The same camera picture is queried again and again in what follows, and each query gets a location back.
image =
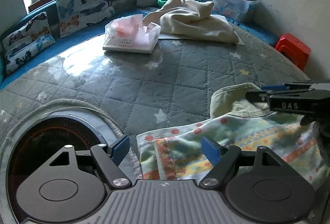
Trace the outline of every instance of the beige blanket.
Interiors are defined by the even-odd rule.
[[[239,39],[234,28],[228,22],[210,16],[213,5],[213,2],[168,0],[161,9],[149,13],[143,19],[143,25],[148,26],[150,22],[154,22],[161,26],[163,33],[237,43]]]

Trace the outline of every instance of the round black disc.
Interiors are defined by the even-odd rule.
[[[246,173],[228,183],[226,197],[234,210],[252,221],[292,223],[309,213],[315,191],[300,175]]]
[[[9,201],[18,222],[28,217],[17,203],[19,185],[64,145],[71,144],[75,150],[89,150],[104,143],[101,139],[85,124],[67,117],[47,118],[30,127],[17,142],[8,167]]]
[[[67,163],[58,164],[58,159],[65,158]],[[22,210],[34,220],[67,223],[92,213],[105,194],[101,180],[78,169],[75,149],[71,146],[63,147],[34,171],[19,186],[16,198]]]

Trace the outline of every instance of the plastic stool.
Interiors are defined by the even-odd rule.
[[[275,49],[303,70],[308,61],[311,49],[290,33],[281,36]]]

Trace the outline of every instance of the mattress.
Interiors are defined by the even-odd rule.
[[[308,77],[268,44],[235,26],[245,46],[159,40],[150,55],[104,52],[92,38],[31,69],[0,91],[0,143],[25,115],[58,98],[104,109],[131,137],[209,118],[212,94],[225,86],[257,86]]]

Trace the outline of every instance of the plastic storage box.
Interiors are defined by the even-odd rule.
[[[213,11],[240,23],[251,22],[258,7],[258,1],[212,0]]]

